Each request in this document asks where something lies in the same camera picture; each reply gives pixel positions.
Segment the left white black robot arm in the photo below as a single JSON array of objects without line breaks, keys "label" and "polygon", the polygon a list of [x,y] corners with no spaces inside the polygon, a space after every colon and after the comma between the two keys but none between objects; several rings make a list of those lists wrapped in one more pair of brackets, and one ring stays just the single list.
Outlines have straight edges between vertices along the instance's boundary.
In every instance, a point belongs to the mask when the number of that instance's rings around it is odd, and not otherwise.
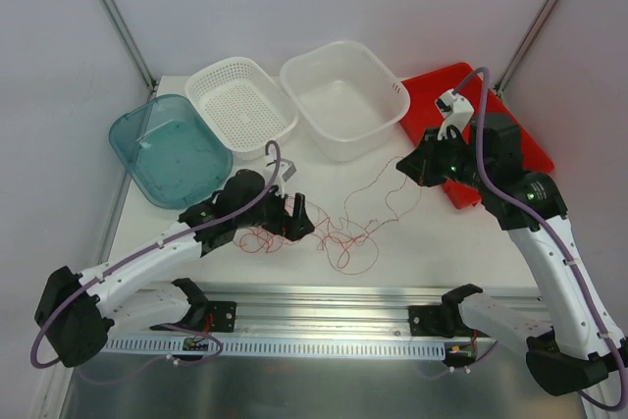
[{"label": "left white black robot arm", "polygon": [[73,368],[93,358],[108,340],[143,329],[203,334],[218,316],[215,302],[195,282],[177,278],[158,288],[150,284],[230,244],[239,230],[252,228],[299,241],[315,226],[303,194],[287,197],[278,184],[244,169],[131,254],[77,273],[67,266],[57,269],[35,309],[39,331],[30,349],[32,366],[54,364],[38,358],[44,341],[56,362]]}]

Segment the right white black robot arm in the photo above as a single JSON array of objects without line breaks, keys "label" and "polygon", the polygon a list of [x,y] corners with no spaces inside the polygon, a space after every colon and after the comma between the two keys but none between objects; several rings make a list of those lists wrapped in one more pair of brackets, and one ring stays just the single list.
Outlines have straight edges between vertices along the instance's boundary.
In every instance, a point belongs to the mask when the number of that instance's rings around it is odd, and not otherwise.
[{"label": "right white black robot arm", "polygon": [[592,287],[555,182],[526,168],[522,130],[509,116],[492,113],[484,126],[473,120],[467,138],[453,125],[427,129],[396,167],[420,186],[452,181],[476,190],[521,252],[549,313],[546,322],[527,318],[467,284],[443,294],[436,307],[413,310],[423,331],[485,334],[522,355],[554,396],[583,393],[612,372],[626,375],[627,338]]}]

